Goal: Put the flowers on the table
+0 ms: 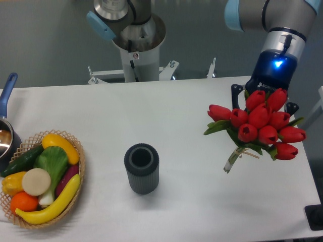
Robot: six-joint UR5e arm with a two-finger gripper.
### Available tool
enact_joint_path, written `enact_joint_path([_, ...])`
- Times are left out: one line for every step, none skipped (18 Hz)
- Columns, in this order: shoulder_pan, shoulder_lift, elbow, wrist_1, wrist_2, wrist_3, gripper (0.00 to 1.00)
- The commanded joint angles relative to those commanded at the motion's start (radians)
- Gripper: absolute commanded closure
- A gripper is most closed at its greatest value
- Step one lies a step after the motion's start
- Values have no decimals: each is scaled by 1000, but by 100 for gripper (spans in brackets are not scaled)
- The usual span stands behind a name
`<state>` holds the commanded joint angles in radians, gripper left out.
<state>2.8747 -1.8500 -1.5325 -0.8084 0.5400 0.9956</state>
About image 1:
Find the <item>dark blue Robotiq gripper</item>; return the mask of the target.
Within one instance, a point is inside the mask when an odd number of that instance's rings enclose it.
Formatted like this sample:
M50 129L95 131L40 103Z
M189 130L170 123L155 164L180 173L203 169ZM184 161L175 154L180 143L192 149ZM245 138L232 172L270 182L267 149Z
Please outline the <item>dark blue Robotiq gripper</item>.
M246 91L252 94L257 90L273 93L277 89L288 90L292 76L297 67L297 59L279 52L266 50L258 58L250 80L243 85L231 85L232 109L240 109L239 95L243 93L246 101ZM299 110L299 105L286 102L284 111L293 116Z

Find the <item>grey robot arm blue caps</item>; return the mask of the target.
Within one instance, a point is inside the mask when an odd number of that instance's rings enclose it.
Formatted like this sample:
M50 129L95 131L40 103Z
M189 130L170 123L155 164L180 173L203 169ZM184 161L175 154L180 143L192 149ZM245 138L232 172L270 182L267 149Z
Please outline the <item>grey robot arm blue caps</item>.
M320 1L228 1L225 22L232 30L264 30L267 38L250 80L232 88L238 94L287 90L302 55ZM151 1L95 1L87 16L91 28L120 50L126 82L158 81L159 48L166 36Z

